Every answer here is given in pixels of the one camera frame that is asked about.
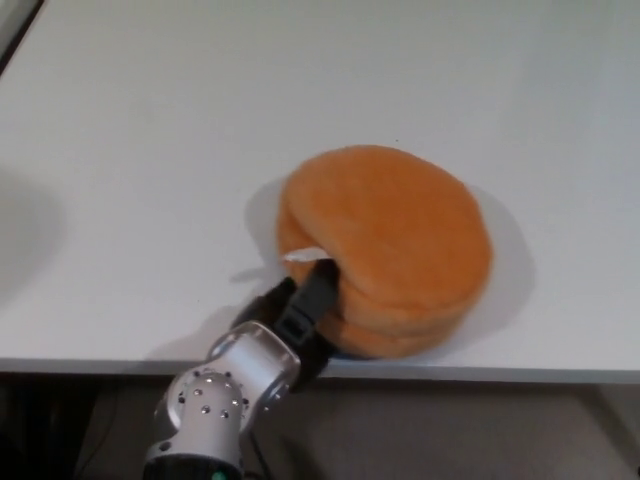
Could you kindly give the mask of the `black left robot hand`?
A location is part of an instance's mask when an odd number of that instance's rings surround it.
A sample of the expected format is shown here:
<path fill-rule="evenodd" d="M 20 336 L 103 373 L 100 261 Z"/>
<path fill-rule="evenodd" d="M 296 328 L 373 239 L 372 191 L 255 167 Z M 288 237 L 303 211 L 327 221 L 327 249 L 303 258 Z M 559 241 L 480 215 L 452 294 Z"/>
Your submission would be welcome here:
<path fill-rule="evenodd" d="M 236 327 L 249 321 L 258 322 L 294 352 L 299 370 L 290 384 L 291 392 L 297 393 L 314 381 L 338 352 L 320 334 L 318 326 L 337 308 L 339 279 L 335 261 L 320 260 L 303 281 L 297 283 L 286 277 L 254 298 L 232 323 Z"/>

